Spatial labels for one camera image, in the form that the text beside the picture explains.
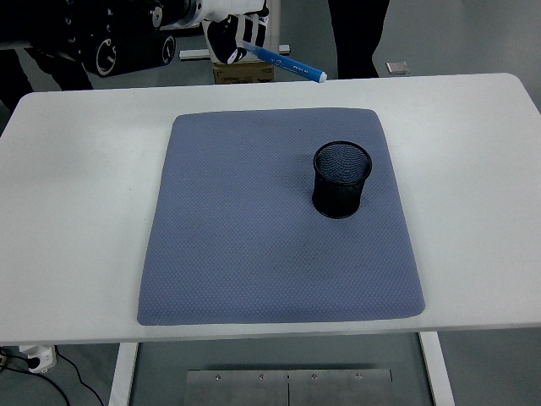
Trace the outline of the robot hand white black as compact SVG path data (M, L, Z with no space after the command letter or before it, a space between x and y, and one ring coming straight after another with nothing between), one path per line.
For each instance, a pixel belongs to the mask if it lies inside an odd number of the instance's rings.
M203 27L214 63L237 63L249 53L246 43L265 44L270 19L266 1L212 1L211 6Z

